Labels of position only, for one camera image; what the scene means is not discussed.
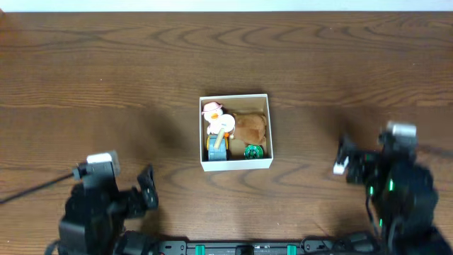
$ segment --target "brown plush toy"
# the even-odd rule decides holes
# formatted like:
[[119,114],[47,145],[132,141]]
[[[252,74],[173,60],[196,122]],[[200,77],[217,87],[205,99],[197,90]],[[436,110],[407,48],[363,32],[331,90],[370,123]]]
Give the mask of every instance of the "brown plush toy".
[[246,145],[264,145],[266,143],[266,117],[259,114],[235,114],[236,119],[233,139],[242,140]]

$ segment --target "wooden table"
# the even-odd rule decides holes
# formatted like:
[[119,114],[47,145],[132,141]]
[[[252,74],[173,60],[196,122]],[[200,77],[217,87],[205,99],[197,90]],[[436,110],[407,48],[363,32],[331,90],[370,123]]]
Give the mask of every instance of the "wooden table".
[[[121,188],[152,162],[158,212],[130,230],[301,239],[369,229],[333,176],[337,137],[376,147],[388,120],[453,149],[453,13],[7,13],[0,20],[0,196],[116,149]],[[270,169],[205,173],[198,98],[267,93]],[[453,160],[435,176],[453,240]],[[76,181],[1,206],[0,254],[42,254]]]

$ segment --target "white wall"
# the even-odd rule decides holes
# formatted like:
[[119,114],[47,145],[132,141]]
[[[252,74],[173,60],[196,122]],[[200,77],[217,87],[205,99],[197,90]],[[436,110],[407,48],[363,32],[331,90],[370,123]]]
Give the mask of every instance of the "white wall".
[[0,0],[17,11],[453,11],[453,0]]

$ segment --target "open box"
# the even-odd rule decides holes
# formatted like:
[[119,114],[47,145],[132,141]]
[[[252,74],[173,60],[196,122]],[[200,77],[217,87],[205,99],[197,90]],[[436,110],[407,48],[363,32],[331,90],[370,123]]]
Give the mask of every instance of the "open box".
[[[209,123],[201,112],[206,103],[217,102],[223,105],[224,113],[260,113],[266,117],[266,143],[263,145],[262,159],[245,159],[246,145],[241,140],[228,138],[230,157],[226,161],[207,160],[207,126]],[[268,169],[274,159],[272,134],[270,131],[269,103],[267,94],[236,95],[236,96],[205,96],[200,97],[200,161],[205,171],[225,171],[242,169]]]

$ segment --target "black cable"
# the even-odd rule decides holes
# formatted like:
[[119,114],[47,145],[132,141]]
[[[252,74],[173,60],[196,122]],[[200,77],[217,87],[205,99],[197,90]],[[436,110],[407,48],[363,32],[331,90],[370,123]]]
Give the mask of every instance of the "black cable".
[[386,231],[387,231],[387,226],[386,225],[382,225],[382,227],[381,227],[381,240],[385,240]]
[[403,223],[403,219],[401,217],[396,218],[390,226],[390,231],[389,231],[389,240],[387,241],[387,246],[389,248],[390,254],[393,250],[394,247],[394,237],[395,237],[395,230],[396,226]]
[[49,246],[47,246],[47,248],[44,252],[44,255],[52,255],[52,253],[58,247],[58,245],[59,245],[59,240],[49,244]]
[[306,237],[303,238],[303,240],[300,241],[300,244],[299,244],[299,248],[300,248],[300,249],[303,249],[304,251],[305,251],[305,239],[306,239]]
[[379,236],[379,232],[377,231],[376,223],[374,223],[373,214],[371,213],[371,210],[369,209],[369,201],[370,200],[371,200],[371,196],[367,195],[367,201],[365,202],[365,206],[367,207],[367,213],[368,213],[369,221],[373,225],[374,234],[376,235],[376,237],[378,237]]
[[331,250],[323,240],[321,240],[321,242],[324,244],[325,248],[326,248],[328,251]]
[[63,180],[65,180],[65,179],[69,179],[69,178],[71,178],[72,176],[73,176],[72,174],[67,174],[67,175],[65,175],[65,176],[56,178],[56,179],[53,180],[53,181],[48,181],[47,183],[43,183],[43,184],[41,184],[41,185],[39,185],[39,186],[36,186],[36,187],[33,187],[33,188],[29,188],[28,190],[21,191],[21,192],[19,192],[19,193],[17,193],[17,194],[14,194],[14,195],[12,195],[12,196],[9,196],[9,197],[3,199],[2,201],[0,201],[0,205],[3,205],[3,204],[5,204],[5,203],[7,203],[7,202],[10,202],[10,201],[12,201],[12,200],[14,200],[14,199],[20,198],[20,197],[22,197],[22,196],[28,195],[28,194],[30,194],[30,193],[33,193],[33,192],[35,192],[35,191],[39,191],[41,188],[47,188],[48,186],[51,186],[51,185],[53,185],[53,184],[56,184],[57,182],[63,181]]

